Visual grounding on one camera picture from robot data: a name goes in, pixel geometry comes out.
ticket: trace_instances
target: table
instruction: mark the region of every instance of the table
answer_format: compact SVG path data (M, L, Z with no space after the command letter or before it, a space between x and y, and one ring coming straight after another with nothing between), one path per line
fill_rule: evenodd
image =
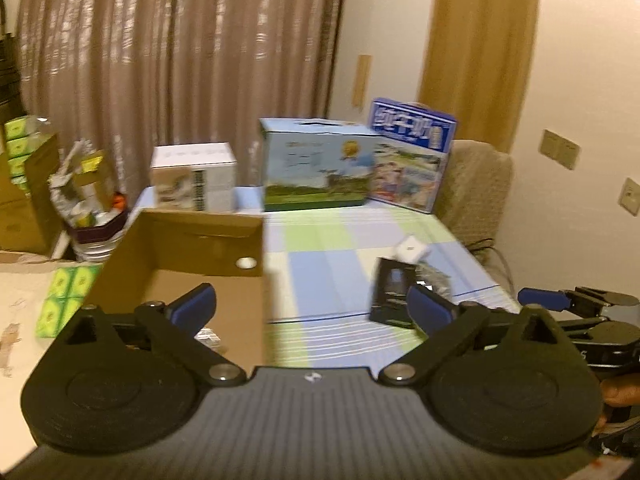
M260 213L259 188L237 188L241 213ZM154 206L147 188L136 204ZM374 375L420 344L414 330L368 321L379 257L406 236L430 245L428 262L451 278L455 302L518 312L508 294L433 215L369 202L360 207L264 214L271 275L273 363L287 367L368 366Z

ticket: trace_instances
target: black package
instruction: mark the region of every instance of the black package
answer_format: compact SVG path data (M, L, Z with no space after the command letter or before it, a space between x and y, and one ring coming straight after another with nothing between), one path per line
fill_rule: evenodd
M373 289L369 320L385 325L413 328L406 309L406 294L415 284L415 265L380 258Z

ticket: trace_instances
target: white logo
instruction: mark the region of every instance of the white logo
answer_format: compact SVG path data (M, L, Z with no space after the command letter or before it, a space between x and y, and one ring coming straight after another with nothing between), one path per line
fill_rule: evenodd
M320 375L318 372L309 372L308 374L305 374L305 381L309 381L310 383L317 383L318 381L322 380L322 375Z

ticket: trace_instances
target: hand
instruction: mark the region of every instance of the hand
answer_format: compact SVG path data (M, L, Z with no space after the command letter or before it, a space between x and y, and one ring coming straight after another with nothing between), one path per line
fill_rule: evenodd
M613 408L640 404L640 374L605 379L600 383L600 389L604 402ZM599 433L606 423L607 416L603 413L600 415L593 433Z

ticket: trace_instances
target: black bag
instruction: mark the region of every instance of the black bag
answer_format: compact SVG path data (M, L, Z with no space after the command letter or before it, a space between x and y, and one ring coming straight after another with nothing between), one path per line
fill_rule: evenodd
M24 107L15 47L15 38L6 32L6 7L0 0L0 105L8 105L12 114L19 117L24 114Z

